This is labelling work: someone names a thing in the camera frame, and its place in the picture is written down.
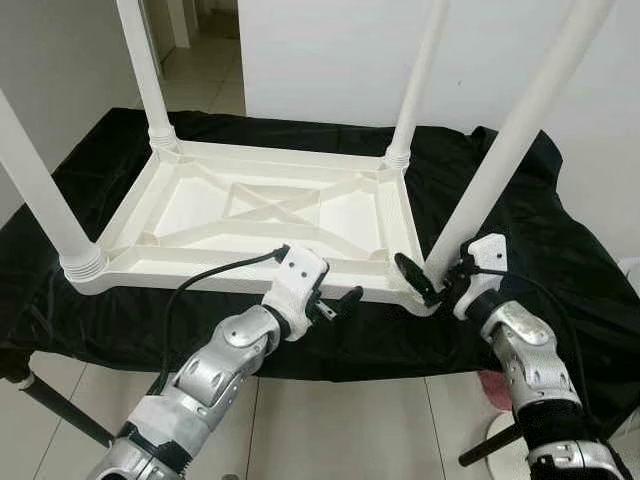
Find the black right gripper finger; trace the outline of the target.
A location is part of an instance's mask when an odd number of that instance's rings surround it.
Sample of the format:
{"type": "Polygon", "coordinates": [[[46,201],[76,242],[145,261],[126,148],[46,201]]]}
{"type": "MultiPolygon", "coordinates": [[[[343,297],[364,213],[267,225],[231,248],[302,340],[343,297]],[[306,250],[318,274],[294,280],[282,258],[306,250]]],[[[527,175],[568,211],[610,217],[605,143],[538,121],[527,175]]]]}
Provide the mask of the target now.
{"type": "Polygon", "coordinates": [[[410,256],[406,255],[406,253],[397,252],[393,256],[393,261],[399,274],[403,276],[404,282],[410,285],[412,291],[419,294],[425,306],[439,305],[438,289],[435,288],[425,271],[410,256]]]}

